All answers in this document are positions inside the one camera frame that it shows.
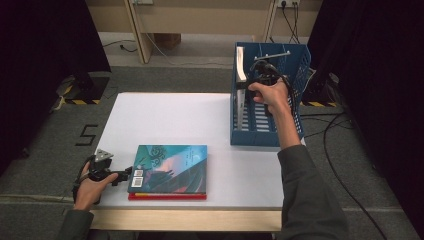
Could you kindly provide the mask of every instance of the blue crate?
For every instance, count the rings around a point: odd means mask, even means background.
[[[307,84],[307,74],[311,62],[311,55],[304,44],[282,44],[282,43],[252,43],[237,42],[238,46],[244,47],[243,68],[246,75],[250,78],[254,72],[250,72],[250,67],[254,63],[255,57],[263,57],[266,55],[275,55],[290,51],[290,55],[275,57],[270,59],[270,63],[277,67],[278,71],[287,75],[288,81],[295,91],[297,109],[302,99],[303,91]],[[265,115],[265,107],[263,104],[255,103],[250,100],[246,94],[246,102],[243,113],[242,129],[237,129],[237,113],[235,112],[235,99],[237,96],[236,89],[236,51],[234,54],[233,78],[231,89],[231,145],[245,146],[270,146],[278,147],[277,129],[272,117]],[[299,112],[294,117],[299,138],[304,136],[302,123],[300,122]]]

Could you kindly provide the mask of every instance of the gray carpet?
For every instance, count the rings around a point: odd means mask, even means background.
[[[53,112],[28,147],[28,158],[13,161],[0,178],[0,240],[54,239],[63,212],[70,209],[72,181],[82,161],[92,154],[120,92],[211,92],[229,93],[232,72],[228,69],[127,68],[113,67],[109,84],[98,105],[65,104]],[[358,205],[342,188],[325,156],[323,133],[342,108],[301,107],[306,144],[325,180],[334,189],[350,223],[351,239],[382,239]],[[327,133],[331,161],[344,184],[369,210],[389,239],[419,239],[388,187],[373,168],[349,116]],[[91,138],[80,137],[87,124]],[[13,195],[41,195],[37,199]],[[129,232],[112,231],[112,239],[132,239]]]

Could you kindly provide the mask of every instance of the barcode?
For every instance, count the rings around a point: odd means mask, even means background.
[[[143,170],[134,171],[134,177],[142,177],[142,176],[143,176]]]
[[[131,187],[141,187],[143,185],[143,177],[133,178]]]

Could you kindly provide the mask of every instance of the book cover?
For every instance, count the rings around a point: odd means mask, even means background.
[[[206,145],[140,145],[128,199],[206,196],[206,163]]]

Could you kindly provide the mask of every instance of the person's right hand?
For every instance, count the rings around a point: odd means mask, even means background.
[[[287,86],[281,78],[272,86],[255,82],[250,84],[248,89],[256,92],[253,100],[258,103],[268,104],[268,110],[273,115],[285,110],[290,111]]]

